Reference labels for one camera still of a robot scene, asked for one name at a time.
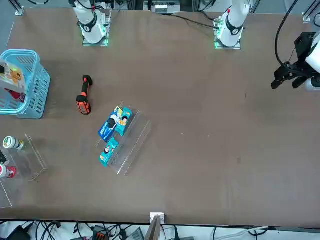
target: blue plastic basket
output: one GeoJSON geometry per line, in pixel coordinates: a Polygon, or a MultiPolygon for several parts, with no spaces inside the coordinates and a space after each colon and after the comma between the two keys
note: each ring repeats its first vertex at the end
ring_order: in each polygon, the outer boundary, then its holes
{"type": "Polygon", "coordinates": [[[40,119],[45,110],[50,76],[41,66],[39,55],[32,50],[10,49],[0,58],[22,69],[27,86],[24,102],[19,102],[8,91],[0,89],[0,115],[40,119]]]}

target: cable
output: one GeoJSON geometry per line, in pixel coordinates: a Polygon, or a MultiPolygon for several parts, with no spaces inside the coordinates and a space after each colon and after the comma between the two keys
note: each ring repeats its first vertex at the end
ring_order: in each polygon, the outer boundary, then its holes
{"type": "MultiPolygon", "coordinates": [[[[112,228],[112,229],[111,229],[111,231],[112,231],[112,230],[113,230],[115,227],[117,227],[117,226],[118,226],[118,225],[109,226],[106,230],[112,228]]],[[[103,229],[103,230],[101,230],[101,231],[98,231],[97,234],[98,234],[98,233],[102,233],[102,232],[104,232],[104,231],[106,231],[106,230],[103,229]]]]}
{"type": "MultiPolygon", "coordinates": [[[[129,225],[126,228],[124,228],[123,230],[127,230],[128,228],[132,227],[133,225],[129,225]]],[[[112,238],[112,240],[116,239],[118,236],[120,235],[120,233],[118,233],[114,238],[112,238]]]]}
{"type": "Polygon", "coordinates": [[[85,222],[85,225],[87,225],[87,227],[90,228],[91,231],[94,231],[95,228],[93,226],[89,226],[89,224],[86,222],[85,222]]]}
{"type": "Polygon", "coordinates": [[[292,3],[291,7],[289,8],[289,10],[286,12],[282,22],[280,23],[280,26],[278,28],[278,31],[276,32],[276,35],[275,35],[275,41],[274,41],[274,53],[275,53],[275,57],[277,59],[277,61],[279,62],[279,64],[286,68],[287,71],[291,72],[291,73],[294,73],[294,74],[297,74],[298,76],[304,76],[306,74],[312,74],[313,72],[308,72],[308,71],[297,71],[297,70],[293,70],[293,69],[290,69],[288,66],[286,66],[279,58],[279,54],[278,54],[278,40],[279,40],[279,34],[280,34],[280,31],[282,29],[282,27],[284,26],[289,14],[291,13],[292,9],[295,7],[295,5],[297,4],[299,0],[294,0],[294,2],[292,3]]]}
{"type": "Polygon", "coordinates": [[[204,11],[210,4],[212,4],[212,6],[216,3],[217,0],[211,0],[201,11],[204,11]]]}
{"type": "Polygon", "coordinates": [[[200,26],[204,26],[204,27],[207,27],[207,28],[211,28],[211,29],[219,29],[217,26],[212,26],[212,25],[207,25],[207,24],[204,24],[204,23],[201,23],[201,22],[197,22],[197,21],[193,21],[191,19],[188,19],[188,18],[185,18],[183,16],[177,16],[177,15],[171,15],[172,17],[176,17],[176,18],[179,18],[179,19],[184,19],[186,21],[189,21],[191,23],[194,23],[194,24],[198,24],[200,26]]]}
{"type": "Polygon", "coordinates": [[[50,228],[52,225],[56,225],[57,228],[60,228],[60,227],[61,227],[61,223],[60,223],[59,221],[56,221],[56,220],[55,220],[55,221],[50,222],[49,225],[44,229],[44,232],[43,232],[42,237],[41,237],[40,240],[44,240],[44,239],[45,239],[45,235],[46,235],[47,232],[48,232],[49,235],[51,236],[51,239],[52,239],[52,240],[55,240],[55,238],[51,235],[51,233],[50,233],[50,231],[49,231],[49,228],[50,228]]]}
{"type": "Polygon", "coordinates": [[[161,225],[162,231],[163,231],[163,235],[164,235],[164,239],[167,240],[167,236],[166,236],[166,232],[164,230],[164,226],[161,225]]]}
{"type": "Polygon", "coordinates": [[[215,240],[216,231],[217,231],[217,228],[215,227],[215,228],[214,228],[214,231],[213,231],[213,237],[212,237],[212,240],[215,240]]]}
{"type": "Polygon", "coordinates": [[[27,0],[29,3],[32,3],[34,5],[42,5],[42,4],[47,4],[49,2],[49,0],[46,0],[45,2],[35,2],[35,1],[31,1],[31,0],[27,0]]]}
{"type": "Polygon", "coordinates": [[[254,234],[248,231],[248,233],[249,233],[251,236],[254,236],[254,237],[261,236],[261,235],[265,234],[266,232],[268,232],[268,230],[264,230],[264,231],[259,232],[259,233],[257,233],[256,230],[254,230],[254,234]]]}
{"type": "Polygon", "coordinates": [[[231,5],[230,7],[228,7],[228,8],[225,10],[224,13],[226,13],[231,7],[232,7],[232,5],[231,5]]]}
{"type": "Polygon", "coordinates": [[[245,233],[248,233],[249,231],[261,230],[261,229],[266,229],[266,228],[269,228],[269,227],[268,226],[260,226],[260,227],[256,227],[256,228],[252,228],[252,229],[246,229],[246,230],[240,231],[240,232],[235,233],[235,234],[230,234],[230,235],[217,237],[215,240],[224,240],[224,239],[236,238],[236,237],[242,236],[245,233]]]}
{"type": "Polygon", "coordinates": [[[289,61],[288,61],[289,63],[290,63],[290,60],[291,60],[292,56],[294,55],[295,50],[296,50],[296,48],[294,48],[292,53],[291,53],[291,56],[290,56],[289,61]]]}
{"type": "Polygon", "coordinates": [[[209,17],[204,11],[202,11],[202,10],[199,10],[198,11],[199,13],[202,13],[207,19],[209,19],[209,20],[211,20],[211,21],[214,21],[215,19],[214,18],[211,18],[211,17],[209,17]]]}
{"type": "Polygon", "coordinates": [[[94,6],[94,7],[91,7],[91,8],[84,6],[79,0],[77,0],[77,2],[78,2],[84,9],[87,9],[87,10],[95,10],[95,9],[96,9],[95,6],[94,6]]]}
{"type": "Polygon", "coordinates": [[[26,221],[24,224],[21,225],[21,227],[23,227],[25,224],[27,224],[29,221],[26,221]]]}
{"type": "Polygon", "coordinates": [[[313,23],[314,25],[316,25],[317,27],[320,28],[320,25],[316,24],[316,17],[320,14],[320,12],[318,12],[316,15],[314,15],[314,18],[313,18],[313,23]]]}
{"type": "Polygon", "coordinates": [[[48,234],[49,234],[48,239],[49,239],[49,237],[50,237],[51,240],[55,240],[55,238],[51,235],[51,233],[50,233],[50,231],[49,231],[50,226],[53,226],[53,227],[54,227],[54,226],[55,226],[55,223],[50,222],[50,224],[49,224],[49,226],[48,226],[46,222],[44,222],[44,223],[41,222],[41,226],[44,228],[44,232],[43,232],[40,240],[45,240],[45,236],[46,236],[46,233],[47,233],[47,232],[48,232],[48,234]]]}
{"type": "Polygon", "coordinates": [[[41,222],[38,223],[38,225],[36,226],[36,230],[35,230],[35,239],[38,240],[38,229],[39,229],[39,225],[41,222]]]}
{"type": "Polygon", "coordinates": [[[53,225],[53,226],[51,227],[51,230],[50,230],[50,232],[49,232],[49,236],[48,236],[47,240],[49,240],[49,237],[52,236],[52,235],[51,235],[51,232],[52,232],[52,230],[55,228],[55,226],[56,226],[56,225],[53,225]]]}

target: acrylic display stand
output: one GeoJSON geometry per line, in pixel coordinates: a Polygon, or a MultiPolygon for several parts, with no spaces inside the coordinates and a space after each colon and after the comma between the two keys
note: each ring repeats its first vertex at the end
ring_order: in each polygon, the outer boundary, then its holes
{"type": "Polygon", "coordinates": [[[0,178],[0,209],[10,208],[16,205],[20,199],[21,190],[34,181],[47,166],[30,136],[17,136],[24,141],[22,150],[1,148],[8,162],[7,166],[16,167],[16,175],[13,178],[0,178]]]}
{"type": "MultiPolygon", "coordinates": [[[[134,162],[135,157],[139,152],[139,149],[145,142],[151,130],[150,120],[141,111],[133,109],[132,113],[133,114],[127,123],[124,135],[120,136],[114,131],[110,137],[114,137],[119,145],[116,147],[109,159],[108,166],[117,174],[123,176],[127,174],[131,164],[134,162]]],[[[99,153],[99,155],[96,156],[97,161],[99,160],[99,156],[104,150],[105,145],[106,142],[99,137],[99,140],[95,145],[96,152],[99,153]]]]}

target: orange device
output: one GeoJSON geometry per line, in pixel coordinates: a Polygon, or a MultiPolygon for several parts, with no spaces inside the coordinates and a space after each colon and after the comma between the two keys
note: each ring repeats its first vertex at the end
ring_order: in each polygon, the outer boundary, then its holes
{"type": "Polygon", "coordinates": [[[91,106],[88,102],[88,91],[90,86],[94,83],[89,75],[83,75],[83,85],[81,95],[76,97],[76,104],[80,113],[83,115],[88,115],[91,113],[91,106]]]}

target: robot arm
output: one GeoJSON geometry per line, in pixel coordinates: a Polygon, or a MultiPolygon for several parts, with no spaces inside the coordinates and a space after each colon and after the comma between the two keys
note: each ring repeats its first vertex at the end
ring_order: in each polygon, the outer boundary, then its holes
{"type": "Polygon", "coordinates": [[[247,0],[232,0],[232,6],[221,16],[223,25],[218,39],[227,47],[235,46],[243,31],[243,26],[249,13],[247,0]]]}
{"type": "Polygon", "coordinates": [[[106,35],[106,15],[92,7],[90,0],[68,0],[79,20],[82,35],[89,44],[98,44],[106,35]]]}
{"type": "Polygon", "coordinates": [[[293,80],[292,87],[302,84],[308,91],[320,90],[320,32],[303,32],[294,42],[297,62],[285,62],[274,72],[272,89],[277,89],[284,81],[293,80]]]}

